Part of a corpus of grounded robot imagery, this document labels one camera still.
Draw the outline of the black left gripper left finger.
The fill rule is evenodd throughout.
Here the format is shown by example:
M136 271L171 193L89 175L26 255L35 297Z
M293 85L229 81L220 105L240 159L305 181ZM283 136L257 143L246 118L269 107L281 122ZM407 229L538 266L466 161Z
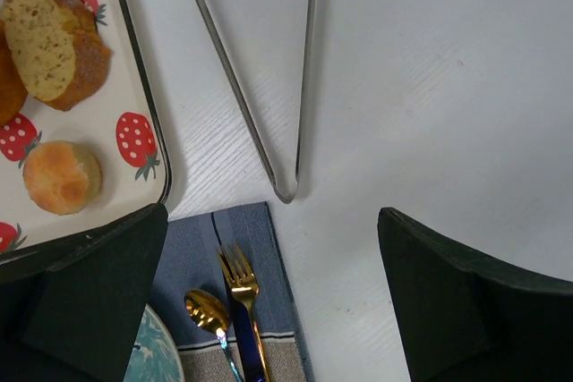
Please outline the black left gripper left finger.
M167 235L150 204L1 256L1 379L121 381Z

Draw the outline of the small round bread bun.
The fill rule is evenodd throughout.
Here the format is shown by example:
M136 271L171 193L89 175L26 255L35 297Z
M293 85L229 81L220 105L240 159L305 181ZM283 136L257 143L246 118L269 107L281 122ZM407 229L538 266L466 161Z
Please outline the small round bread bun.
M101 193L103 174L98 158L84 143L51 140L28 155L22 179L29 198L59 216L81 212Z

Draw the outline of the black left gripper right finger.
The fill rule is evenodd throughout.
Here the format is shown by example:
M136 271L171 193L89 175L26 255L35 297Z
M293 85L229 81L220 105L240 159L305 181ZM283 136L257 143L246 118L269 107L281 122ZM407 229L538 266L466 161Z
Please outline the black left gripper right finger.
M572 283L382 208L378 236L414 381L570 381Z

